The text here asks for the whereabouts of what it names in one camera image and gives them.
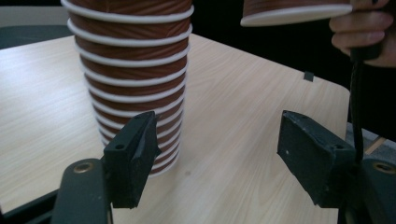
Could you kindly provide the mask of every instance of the white cup rim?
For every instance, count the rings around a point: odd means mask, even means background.
[[[158,147],[159,147],[159,148],[166,147],[166,146],[168,146],[169,144],[171,144],[173,141],[175,141],[175,139],[177,139],[177,138],[180,136],[180,134],[181,134],[181,129],[182,129],[182,127],[180,127],[180,128],[178,129],[177,133],[175,133],[171,138],[169,138],[168,141],[159,144]]]
[[[114,78],[114,77],[106,77],[104,75],[101,75],[99,73],[96,73],[92,71],[90,68],[84,65],[80,61],[79,63],[81,70],[91,79],[107,84],[107,85],[112,85],[112,86],[119,86],[119,87],[146,87],[146,86],[154,86],[154,85],[159,85],[166,83],[168,81],[174,80],[184,73],[186,73],[187,68],[189,63],[187,62],[186,65],[179,71],[167,75],[165,77],[155,77],[155,78],[150,78],[150,79],[141,79],[141,80],[136,80],[136,79],[119,79],[119,78]]]
[[[168,135],[169,133],[171,133],[172,131],[174,131],[178,126],[180,126],[181,122],[183,121],[183,117],[181,116],[177,122],[172,125],[172,127],[170,127],[169,129],[161,132],[161,133],[157,133],[157,137],[158,138],[162,138],[165,137],[166,135]],[[116,136],[116,133],[111,132],[109,129],[107,129],[106,127],[102,126],[100,123],[98,123],[99,129],[105,133],[108,137],[114,138]]]
[[[177,120],[177,122],[174,125],[172,125],[172,127],[170,127],[168,130],[165,130],[161,133],[157,133],[157,137],[159,137],[159,138],[164,137],[164,136],[168,135],[169,133],[171,133],[172,131],[174,131],[181,124],[181,122],[183,121],[183,118],[184,118],[184,113]]]
[[[158,175],[162,175],[163,173],[168,172],[176,164],[176,162],[177,162],[179,157],[180,157],[180,146],[178,146],[177,155],[176,155],[175,159],[172,161],[172,163],[170,163],[168,166],[163,168],[163,170],[161,170],[160,172],[148,175],[148,178],[154,178],[154,177],[156,177]]]
[[[170,157],[166,158],[166,160],[161,161],[160,163],[154,164],[152,166],[152,169],[157,169],[157,168],[160,168],[160,167],[164,166],[166,163],[168,163],[173,158],[175,158],[178,152],[179,152],[179,147],[171,154]]]
[[[183,110],[184,110],[184,107],[183,107],[183,106],[184,106],[184,103],[180,106],[180,108],[178,109],[178,111],[177,111],[176,113],[174,113],[173,115],[169,116],[169,117],[166,118],[166,119],[163,119],[163,120],[161,120],[161,121],[158,121],[158,122],[157,122],[157,128],[158,128],[158,127],[162,127],[163,125],[165,125],[165,124],[169,123],[170,121],[173,121],[175,118],[177,118],[177,117],[183,112]],[[113,120],[111,120],[111,119],[108,119],[108,118],[106,118],[106,117],[100,115],[96,110],[93,110],[93,112],[94,112],[94,114],[95,114],[95,117],[96,117],[99,121],[101,121],[102,123],[104,123],[105,125],[107,125],[107,126],[110,127],[110,128],[121,129],[121,128],[123,128],[123,126],[124,126],[124,124],[117,123],[117,122],[115,122],[115,121],[113,121]]]
[[[240,24],[246,27],[292,24],[341,16],[350,11],[352,11],[352,6],[350,4],[282,8],[248,15],[242,18]]]
[[[81,38],[89,40],[91,42],[105,44],[109,46],[117,47],[156,47],[162,45],[168,45],[176,43],[182,39],[189,37],[192,33],[192,25],[190,24],[189,29],[180,34],[162,39],[126,39],[126,38],[116,38],[105,35],[96,35],[89,33],[85,30],[79,29],[70,19],[67,21],[67,27],[75,34]]]
[[[185,95],[186,95],[186,92],[184,91],[183,94],[180,97],[177,98],[177,100],[175,100],[174,102],[170,103],[169,105],[166,105],[166,106],[163,106],[163,107],[159,107],[159,108],[155,108],[154,112],[156,114],[160,114],[160,113],[163,113],[163,112],[175,107],[176,105],[180,104],[184,100]],[[143,113],[143,111],[136,112],[136,111],[116,110],[116,109],[113,109],[113,108],[111,108],[111,107],[109,107],[107,105],[102,105],[101,103],[99,103],[95,99],[93,99],[92,97],[91,97],[91,101],[92,101],[92,104],[94,106],[96,106],[98,109],[102,110],[103,112],[105,112],[107,114],[110,114],[110,115],[119,116],[119,117],[122,117],[122,118],[130,118],[130,117],[134,117],[134,116],[136,116],[138,114]]]
[[[120,23],[136,23],[136,24],[148,24],[148,23],[166,23],[172,21],[181,21],[192,15],[194,11],[194,6],[185,12],[175,13],[170,15],[161,16],[132,16],[132,15],[122,15],[117,13],[105,13],[100,11],[95,11],[92,9],[87,9],[85,7],[76,6],[67,0],[61,0],[61,3],[67,10],[78,14],[83,17],[99,20],[99,21],[111,21]]]
[[[180,91],[185,85],[186,85],[186,80],[187,77],[183,79],[176,87],[167,90],[167,91],[161,91],[159,93],[154,93],[151,95],[141,95],[141,96],[124,96],[124,95],[117,95],[117,94],[112,94],[108,93],[105,91],[101,91],[99,89],[96,89],[93,85],[91,85],[87,80],[85,80],[85,85],[87,88],[96,96],[111,101],[111,102],[117,102],[117,103],[125,103],[125,104],[134,104],[134,103],[147,103],[147,102],[152,102],[156,100],[161,100],[167,96],[170,96],[178,91]]]
[[[104,131],[103,133],[104,133],[107,137],[112,137],[112,136],[111,136],[111,132],[110,132],[109,130],[107,130],[105,127],[102,127],[100,124],[98,125],[98,127],[99,127],[99,130],[100,130],[100,131],[102,131],[102,132]],[[181,127],[180,127],[180,129],[177,131],[177,133],[175,133],[168,141],[159,144],[158,147],[159,147],[159,148],[162,148],[162,147],[168,146],[168,145],[171,144],[173,141],[175,141],[177,138],[179,138],[179,137],[180,137],[180,134],[181,134]],[[102,134],[101,134],[101,138],[102,138],[102,141],[105,142],[105,144],[108,144],[108,143],[109,143],[109,141],[108,141],[107,139],[105,139],[105,138],[103,137]]]
[[[172,63],[183,58],[184,56],[187,55],[187,53],[190,50],[190,43],[181,52],[178,52],[172,56],[161,59],[150,59],[150,60],[139,60],[139,61],[106,58],[103,56],[99,56],[97,54],[90,53],[87,50],[80,48],[77,44],[75,44],[75,48],[77,52],[80,53],[84,58],[87,58],[88,60],[104,65],[110,65],[116,67],[153,67],[153,66],[163,65],[166,63]]]
[[[156,159],[161,159],[161,158],[169,155],[169,153],[171,153],[177,147],[178,144],[180,144],[180,138],[178,138],[176,140],[176,142],[171,147],[169,147],[168,150],[166,150],[165,152],[162,152]]]

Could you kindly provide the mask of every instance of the black cable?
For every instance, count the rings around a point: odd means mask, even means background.
[[[350,81],[350,115],[352,118],[353,126],[353,139],[356,149],[356,163],[360,163],[363,159],[364,146],[363,146],[363,133],[361,131],[361,83],[363,62],[356,61],[353,64],[351,81]]]
[[[364,61],[372,60],[381,53],[381,43],[370,47],[354,48],[350,59],[354,63],[350,80],[350,116],[352,118],[353,139],[356,149],[356,163],[360,164],[364,155],[363,133],[361,131],[361,84]]]

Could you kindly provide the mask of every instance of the dark background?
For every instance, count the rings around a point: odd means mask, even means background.
[[[282,63],[349,89],[352,65],[331,44],[329,21],[270,27],[242,27],[243,0],[194,0],[193,32]],[[2,0],[0,6],[59,6],[59,0]],[[363,127],[396,141],[396,69],[366,66]]]

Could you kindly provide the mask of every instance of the wooden table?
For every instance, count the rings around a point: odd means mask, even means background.
[[[281,112],[344,137],[348,91],[191,35],[180,157],[148,180],[115,223],[336,223],[276,155]],[[0,204],[7,212],[59,188],[64,168],[103,145],[73,37],[0,50]]]

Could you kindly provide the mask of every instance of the hand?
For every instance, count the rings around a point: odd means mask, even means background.
[[[351,0],[352,13],[330,20],[330,28],[335,32],[332,44],[350,55],[351,48],[382,42],[380,56],[366,63],[396,67],[396,22],[393,22],[393,16],[396,16],[395,2],[396,0],[378,0],[373,4],[372,0]],[[376,10],[383,7],[390,10]]]

